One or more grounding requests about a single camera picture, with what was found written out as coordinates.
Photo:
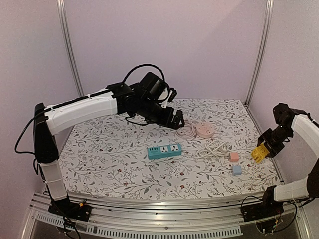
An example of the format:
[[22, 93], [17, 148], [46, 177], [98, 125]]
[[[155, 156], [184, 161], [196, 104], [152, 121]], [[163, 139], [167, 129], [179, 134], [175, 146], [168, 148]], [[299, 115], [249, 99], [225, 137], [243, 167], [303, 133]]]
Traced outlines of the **yellow cube socket adapter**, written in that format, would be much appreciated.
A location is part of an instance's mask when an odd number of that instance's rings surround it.
[[261, 163], [268, 155], [270, 154], [269, 150], [266, 148], [264, 144], [256, 147], [252, 153], [251, 157], [256, 163]]

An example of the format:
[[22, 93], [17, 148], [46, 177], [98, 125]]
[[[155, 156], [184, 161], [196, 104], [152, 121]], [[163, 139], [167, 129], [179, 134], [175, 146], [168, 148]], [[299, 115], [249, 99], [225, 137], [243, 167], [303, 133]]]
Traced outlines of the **teal power strip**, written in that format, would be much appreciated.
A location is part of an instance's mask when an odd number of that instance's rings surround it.
[[147, 155], [149, 160], [156, 160], [168, 157], [181, 156], [182, 150], [180, 144], [155, 146], [147, 149]]

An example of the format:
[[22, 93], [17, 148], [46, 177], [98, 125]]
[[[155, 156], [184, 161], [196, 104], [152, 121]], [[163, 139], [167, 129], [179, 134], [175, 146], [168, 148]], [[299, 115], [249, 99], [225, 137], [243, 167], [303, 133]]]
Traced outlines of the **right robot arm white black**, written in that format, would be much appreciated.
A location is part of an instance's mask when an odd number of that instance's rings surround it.
[[[319, 156], [319, 125], [311, 118], [310, 113], [279, 103], [274, 106], [273, 115], [277, 127], [274, 130], [266, 130], [258, 138], [257, 147], [251, 153], [256, 163], [261, 163], [265, 158], [274, 158], [284, 149], [284, 143], [294, 137], [295, 133], [303, 139], [316, 157]], [[262, 203], [258, 205], [258, 213], [262, 217], [268, 217], [280, 203], [297, 200], [310, 202], [318, 197], [319, 162], [317, 161], [304, 179], [268, 187], [264, 192]]]

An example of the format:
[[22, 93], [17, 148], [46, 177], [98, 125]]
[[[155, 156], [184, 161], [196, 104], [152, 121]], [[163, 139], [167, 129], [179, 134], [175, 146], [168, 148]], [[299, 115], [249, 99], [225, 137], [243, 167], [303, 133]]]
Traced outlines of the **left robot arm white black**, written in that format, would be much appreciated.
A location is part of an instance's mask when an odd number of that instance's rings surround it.
[[167, 106], [176, 94], [163, 77], [148, 72], [140, 82], [132, 85], [120, 82], [57, 105], [37, 104], [33, 126], [34, 153], [56, 210], [63, 216], [74, 212], [58, 165], [55, 135], [95, 118], [123, 113], [130, 117], [140, 115], [147, 124], [180, 129], [184, 127], [182, 111]]

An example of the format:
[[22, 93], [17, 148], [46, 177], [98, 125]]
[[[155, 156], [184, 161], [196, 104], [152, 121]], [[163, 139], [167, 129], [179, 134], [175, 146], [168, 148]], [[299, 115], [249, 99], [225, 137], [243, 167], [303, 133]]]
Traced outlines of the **pink round power strip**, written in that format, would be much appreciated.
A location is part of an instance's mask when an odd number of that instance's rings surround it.
[[212, 138], [215, 132], [214, 125], [210, 122], [200, 122], [196, 125], [195, 131], [201, 138]]

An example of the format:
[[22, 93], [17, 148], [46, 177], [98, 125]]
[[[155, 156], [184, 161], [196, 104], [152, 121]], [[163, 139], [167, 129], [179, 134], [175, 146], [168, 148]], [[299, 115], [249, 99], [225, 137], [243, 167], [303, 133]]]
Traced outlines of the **pink charger cube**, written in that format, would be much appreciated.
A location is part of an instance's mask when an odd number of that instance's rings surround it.
[[239, 161], [239, 154], [237, 152], [230, 152], [228, 155], [228, 160], [230, 162], [238, 162]]

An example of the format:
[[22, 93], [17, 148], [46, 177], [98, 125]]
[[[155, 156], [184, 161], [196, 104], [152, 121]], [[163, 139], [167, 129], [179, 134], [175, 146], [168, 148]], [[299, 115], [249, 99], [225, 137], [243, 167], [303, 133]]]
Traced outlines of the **blue charger cube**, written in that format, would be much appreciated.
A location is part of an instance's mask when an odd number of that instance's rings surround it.
[[233, 176], [240, 176], [242, 175], [242, 167], [239, 166], [239, 165], [233, 165], [231, 167], [231, 170], [232, 170], [232, 175]]

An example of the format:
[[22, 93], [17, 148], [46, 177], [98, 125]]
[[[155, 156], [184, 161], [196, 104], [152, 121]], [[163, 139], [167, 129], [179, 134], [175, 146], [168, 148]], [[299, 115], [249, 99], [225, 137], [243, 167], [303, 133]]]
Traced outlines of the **floral table mat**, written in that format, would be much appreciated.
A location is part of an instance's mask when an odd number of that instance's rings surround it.
[[[64, 183], [70, 192], [96, 196], [168, 200], [227, 197], [262, 192], [280, 178], [271, 160], [255, 163], [251, 152], [258, 132], [239, 100], [177, 99], [184, 128], [142, 126], [139, 116], [106, 116], [79, 124], [60, 155]], [[212, 138], [195, 127], [210, 122]], [[180, 144], [182, 155], [149, 160], [147, 149]], [[230, 162], [230, 152], [239, 154]], [[231, 167], [242, 167], [233, 176]]]

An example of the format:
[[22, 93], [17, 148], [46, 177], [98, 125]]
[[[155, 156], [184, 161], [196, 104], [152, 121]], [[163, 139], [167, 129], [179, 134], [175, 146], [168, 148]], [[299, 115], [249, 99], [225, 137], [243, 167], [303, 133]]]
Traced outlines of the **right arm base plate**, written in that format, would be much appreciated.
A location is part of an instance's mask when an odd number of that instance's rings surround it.
[[273, 202], [267, 205], [260, 202], [241, 206], [240, 211], [244, 222], [250, 222], [282, 214], [284, 212], [284, 208], [283, 202]]

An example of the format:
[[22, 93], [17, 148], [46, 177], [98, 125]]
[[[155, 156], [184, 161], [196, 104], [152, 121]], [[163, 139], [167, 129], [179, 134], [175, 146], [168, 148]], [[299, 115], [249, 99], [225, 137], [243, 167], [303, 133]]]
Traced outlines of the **aluminium front rail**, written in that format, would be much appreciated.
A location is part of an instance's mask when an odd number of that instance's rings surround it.
[[88, 221], [64, 232], [61, 216], [48, 211], [50, 198], [35, 193], [22, 230], [24, 239], [309, 239], [303, 209], [284, 204], [275, 232], [265, 233], [266, 218], [245, 222], [240, 207], [256, 202], [243, 195], [222, 198], [148, 201], [87, 196]]

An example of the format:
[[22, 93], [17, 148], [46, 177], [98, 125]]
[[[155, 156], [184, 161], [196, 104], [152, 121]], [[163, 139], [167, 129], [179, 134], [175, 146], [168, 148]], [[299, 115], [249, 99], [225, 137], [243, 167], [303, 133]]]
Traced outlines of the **right aluminium corner post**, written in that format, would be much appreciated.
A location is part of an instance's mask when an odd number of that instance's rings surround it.
[[267, 46], [267, 40], [270, 32], [271, 27], [271, 20], [272, 20], [272, 13], [273, 13], [273, 7], [274, 7], [274, 0], [267, 0], [266, 1], [266, 8], [265, 8], [265, 16], [264, 16], [264, 22], [262, 27], [262, 34], [260, 39], [260, 44], [257, 52], [257, 58], [253, 70], [253, 74], [251, 77], [250, 85], [248, 88], [248, 92], [246, 95], [246, 99], [244, 102], [244, 105], [246, 107], [249, 107], [249, 105], [252, 102], [254, 91], [257, 85], [258, 77], [260, 74], [260, 70], [263, 63], [263, 58], [266, 51]]

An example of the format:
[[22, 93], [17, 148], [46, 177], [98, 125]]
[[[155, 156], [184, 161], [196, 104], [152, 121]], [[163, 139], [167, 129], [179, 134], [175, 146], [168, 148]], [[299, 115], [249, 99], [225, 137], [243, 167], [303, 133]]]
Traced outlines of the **aluminium corner post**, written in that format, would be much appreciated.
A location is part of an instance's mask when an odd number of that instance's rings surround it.
[[69, 65], [71, 69], [71, 74], [73, 77], [73, 81], [77, 90], [77, 93], [79, 96], [84, 95], [82, 83], [80, 80], [76, 59], [73, 51], [73, 46], [71, 42], [71, 36], [70, 31], [68, 27], [68, 20], [67, 20], [67, 14], [66, 14], [66, 8], [65, 8], [65, 1], [64, 0], [57, 0], [57, 9], [59, 14], [59, 20], [62, 30], [62, 36], [64, 39], [64, 45], [67, 53], [67, 58], [69, 60]]
[[262, 34], [260, 39], [260, 44], [257, 52], [257, 58], [253, 70], [253, 74], [251, 77], [250, 85], [248, 88], [248, 92], [246, 95], [246, 99], [244, 102], [244, 105], [246, 107], [249, 107], [249, 105], [252, 102], [254, 91], [257, 85], [258, 77], [260, 74], [260, 70], [263, 63], [263, 58], [266, 51], [267, 46], [267, 40], [270, 32], [271, 27], [271, 20], [272, 20], [272, 13], [273, 13], [273, 7], [274, 7], [274, 0], [267, 0], [266, 1], [266, 8], [265, 8], [265, 16], [264, 16], [264, 22], [262, 27]]

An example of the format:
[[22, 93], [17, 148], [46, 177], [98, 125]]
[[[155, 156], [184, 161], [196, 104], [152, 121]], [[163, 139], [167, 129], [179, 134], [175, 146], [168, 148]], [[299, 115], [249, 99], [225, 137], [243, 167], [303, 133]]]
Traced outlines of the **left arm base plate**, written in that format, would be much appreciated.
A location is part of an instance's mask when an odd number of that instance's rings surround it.
[[69, 197], [62, 200], [51, 200], [48, 211], [52, 214], [88, 222], [92, 207], [87, 204], [87, 199], [80, 202], [71, 202]]

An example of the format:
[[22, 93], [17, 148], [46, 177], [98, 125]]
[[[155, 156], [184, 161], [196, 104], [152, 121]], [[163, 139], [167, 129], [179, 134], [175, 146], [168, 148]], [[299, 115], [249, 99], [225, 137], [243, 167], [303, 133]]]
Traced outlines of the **left aluminium corner post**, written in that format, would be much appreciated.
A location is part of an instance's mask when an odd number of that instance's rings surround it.
[[57, 9], [59, 14], [59, 20], [62, 30], [62, 36], [64, 39], [64, 45], [67, 53], [67, 58], [69, 60], [69, 65], [71, 69], [71, 74], [73, 77], [73, 81], [77, 90], [77, 93], [79, 96], [84, 95], [82, 83], [80, 80], [76, 59], [73, 51], [73, 46], [71, 42], [71, 36], [70, 31], [68, 27], [68, 20], [67, 20], [67, 14], [66, 14], [66, 8], [65, 8], [65, 1], [64, 0], [57, 0]]

